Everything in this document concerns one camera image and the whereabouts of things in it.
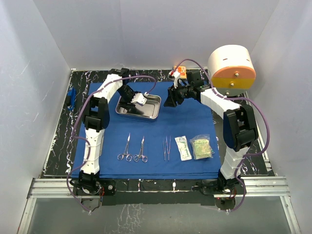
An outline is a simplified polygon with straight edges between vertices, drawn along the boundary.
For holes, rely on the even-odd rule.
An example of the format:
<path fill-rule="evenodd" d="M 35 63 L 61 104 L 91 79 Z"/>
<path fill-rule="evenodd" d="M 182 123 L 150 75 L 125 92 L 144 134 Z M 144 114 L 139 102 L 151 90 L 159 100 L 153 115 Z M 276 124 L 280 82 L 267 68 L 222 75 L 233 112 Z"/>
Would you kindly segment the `metal instrument tray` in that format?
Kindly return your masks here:
<path fill-rule="evenodd" d="M 122 97 L 119 97 L 116 106 L 116 113 L 121 117 L 155 121 L 160 110 L 161 97 L 157 95 L 148 95 L 146 103 L 139 104 L 126 103 Z"/>

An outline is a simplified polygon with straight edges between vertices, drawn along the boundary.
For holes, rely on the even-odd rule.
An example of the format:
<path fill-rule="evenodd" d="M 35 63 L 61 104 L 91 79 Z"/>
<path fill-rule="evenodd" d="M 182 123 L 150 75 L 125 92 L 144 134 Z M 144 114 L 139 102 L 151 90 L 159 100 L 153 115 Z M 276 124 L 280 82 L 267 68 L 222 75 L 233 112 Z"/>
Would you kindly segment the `white packet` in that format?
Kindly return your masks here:
<path fill-rule="evenodd" d="M 175 138 L 181 161 L 191 160 L 192 156 L 188 147 L 188 142 L 185 136 Z"/>

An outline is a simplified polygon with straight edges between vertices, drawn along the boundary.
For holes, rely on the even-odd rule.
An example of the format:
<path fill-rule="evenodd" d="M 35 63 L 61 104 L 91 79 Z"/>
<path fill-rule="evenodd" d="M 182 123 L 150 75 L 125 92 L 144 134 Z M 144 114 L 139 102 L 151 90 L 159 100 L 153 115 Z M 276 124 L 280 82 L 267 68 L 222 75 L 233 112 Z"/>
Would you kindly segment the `blue surgical drape cloth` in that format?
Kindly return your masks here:
<path fill-rule="evenodd" d="M 194 99 L 186 99 L 175 107 L 162 106 L 155 121 L 121 117 L 116 113 L 119 94 L 109 102 L 110 122 L 104 132 L 102 155 L 99 158 L 101 178 L 216 178 L 221 167 L 218 144 L 211 109 Z M 129 133 L 129 153 L 137 155 L 144 137 L 143 154 L 148 161 L 118 160 L 124 152 Z M 176 137 L 192 139 L 209 134 L 213 158 L 181 161 Z M 171 137 L 170 160 L 164 161 L 163 139 Z"/>

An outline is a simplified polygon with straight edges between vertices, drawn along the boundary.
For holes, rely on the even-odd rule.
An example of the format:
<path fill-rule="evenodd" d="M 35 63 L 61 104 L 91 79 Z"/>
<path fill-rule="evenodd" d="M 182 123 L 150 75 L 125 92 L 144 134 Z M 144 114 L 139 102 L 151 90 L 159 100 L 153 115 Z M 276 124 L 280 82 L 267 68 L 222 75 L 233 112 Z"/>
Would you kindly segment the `steel forceps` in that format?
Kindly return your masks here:
<path fill-rule="evenodd" d="M 171 137 L 166 137 L 166 151 L 167 151 L 167 159 L 170 160 L 170 150 L 171 150 Z"/>

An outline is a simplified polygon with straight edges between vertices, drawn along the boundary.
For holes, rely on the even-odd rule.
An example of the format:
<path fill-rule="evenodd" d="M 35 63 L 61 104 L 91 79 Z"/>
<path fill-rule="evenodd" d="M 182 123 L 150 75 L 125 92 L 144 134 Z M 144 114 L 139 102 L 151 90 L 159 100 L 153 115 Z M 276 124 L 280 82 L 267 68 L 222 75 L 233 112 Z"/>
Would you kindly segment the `green suture packet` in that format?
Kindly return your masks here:
<path fill-rule="evenodd" d="M 214 151 L 210 145 L 210 135 L 202 134 L 190 140 L 195 160 L 213 158 Z"/>

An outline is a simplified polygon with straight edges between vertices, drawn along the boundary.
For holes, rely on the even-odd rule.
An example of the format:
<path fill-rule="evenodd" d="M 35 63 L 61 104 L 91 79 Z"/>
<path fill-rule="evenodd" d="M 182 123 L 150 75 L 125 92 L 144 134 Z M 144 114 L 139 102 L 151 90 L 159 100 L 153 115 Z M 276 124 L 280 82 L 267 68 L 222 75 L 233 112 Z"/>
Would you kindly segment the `steel ring-handle scissors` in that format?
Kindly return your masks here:
<path fill-rule="evenodd" d="M 135 162 L 139 162 L 140 160 L 142 160 L 143 163 L 146 163 L 148 161 L 147 156 L 143 154 L 143 150 L 144 150 L 144 137 L 142 138 L 142 141 L 141 141 L 139 153 L 133 156 L 133 160 Z"/>

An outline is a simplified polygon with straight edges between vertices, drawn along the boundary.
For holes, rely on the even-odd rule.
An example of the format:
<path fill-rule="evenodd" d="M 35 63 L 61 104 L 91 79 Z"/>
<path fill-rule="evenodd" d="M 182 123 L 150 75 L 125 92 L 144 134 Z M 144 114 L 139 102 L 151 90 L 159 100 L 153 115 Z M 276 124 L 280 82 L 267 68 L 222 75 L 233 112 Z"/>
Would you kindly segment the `pink cylindrical tissue phantom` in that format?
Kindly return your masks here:
<path fill-rule="evenodd" d="M 213 86 L 228 97 L 249 90 L 256 79 L 249 51 L 241 45 L 224 45 L 215 49 L 208 59 L 207 68 Z"/>

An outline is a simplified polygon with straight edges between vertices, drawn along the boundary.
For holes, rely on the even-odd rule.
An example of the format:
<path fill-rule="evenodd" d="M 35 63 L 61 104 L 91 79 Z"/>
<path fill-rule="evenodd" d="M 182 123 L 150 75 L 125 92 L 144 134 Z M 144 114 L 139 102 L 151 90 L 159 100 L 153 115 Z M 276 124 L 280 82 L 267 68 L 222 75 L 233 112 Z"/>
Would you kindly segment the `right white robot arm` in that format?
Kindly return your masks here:
<path fill-rule="evenodd" d="M 234 189 L 233 178 L 238 176 L 239 164 L 250 146 L 258 139 L 253 108 L 250 105 L 240 105 L 223 97 L 210 84 L 205 84 L 199 70 L 187 73 L 187 82 L 180 78 L 178 71 L 171 71 L 168 78 L 173 85 L 168 88 L 165 107 L 181 105 L 187 98 L 193 98 L 212 109 L 223 120 L 223 139 L 226 143 L 226 154 L 220 168 L 217 187 L 222 193 Z"/>

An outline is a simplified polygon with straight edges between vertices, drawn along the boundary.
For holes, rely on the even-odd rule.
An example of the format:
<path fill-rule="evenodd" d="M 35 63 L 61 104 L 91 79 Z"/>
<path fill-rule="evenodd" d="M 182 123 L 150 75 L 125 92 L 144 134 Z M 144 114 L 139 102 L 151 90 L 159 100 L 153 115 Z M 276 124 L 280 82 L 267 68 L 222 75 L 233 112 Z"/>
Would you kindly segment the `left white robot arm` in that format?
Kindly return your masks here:
<path fill-rule="evenodd" d="M 85 127 L 85 143 L 83 166 L 79 176 L 97 176 L 99 174 L 99 157 L 102 154 L 104 131 L 110 121 L 109 102 L 118 92 L 121 100 L 131 104 L 136 92 L 124 80 L 129 76 L 129 69 L 111 69 L 106 80 L 86 100 L 82 114 Z"/>

